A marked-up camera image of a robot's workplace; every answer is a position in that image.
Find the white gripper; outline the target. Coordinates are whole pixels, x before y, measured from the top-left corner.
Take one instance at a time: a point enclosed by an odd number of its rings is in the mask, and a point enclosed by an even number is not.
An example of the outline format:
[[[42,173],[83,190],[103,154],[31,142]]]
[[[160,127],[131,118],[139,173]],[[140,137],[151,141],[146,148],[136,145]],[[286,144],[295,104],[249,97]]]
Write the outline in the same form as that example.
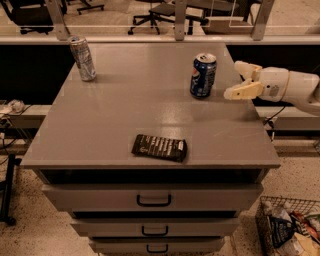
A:
[[[254,80],[261,66],[236,61],[235,70],[244,78]],[[251,100],[260,96],[262,100],[278,102],[282,99],[289,79],[289,71],[284,68],[263,68],[258,75],[259,82],[235,85],[225,90],[224,98],[228,100]]]

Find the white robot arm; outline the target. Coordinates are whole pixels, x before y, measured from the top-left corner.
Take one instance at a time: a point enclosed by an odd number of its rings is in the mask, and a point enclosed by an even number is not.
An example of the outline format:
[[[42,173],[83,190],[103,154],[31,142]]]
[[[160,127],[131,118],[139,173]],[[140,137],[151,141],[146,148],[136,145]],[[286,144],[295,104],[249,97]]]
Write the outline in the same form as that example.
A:
[[[244,81],[227,88],[225,99],[283,101],[305,113],[320,115],[318,75],[278,67],[263,68],[243,61],[236,61],[234,68]]]

